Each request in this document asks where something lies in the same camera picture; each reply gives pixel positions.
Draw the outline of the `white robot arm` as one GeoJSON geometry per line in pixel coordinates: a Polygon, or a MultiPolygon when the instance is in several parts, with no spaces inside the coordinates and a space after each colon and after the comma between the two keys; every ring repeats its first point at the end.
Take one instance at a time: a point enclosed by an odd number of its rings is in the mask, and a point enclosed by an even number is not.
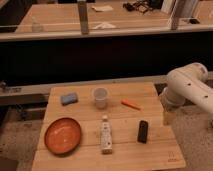
{"type": "Polygon", "coordinates": [[[191,63],[167,74],[167,86],[159,95],[164,108],[164,125],[172,123],[174,110],[183,106],[186,100],[213,115],[213,88],[205,84],[207,78],[208,70],[201,63],[191,63]]]}

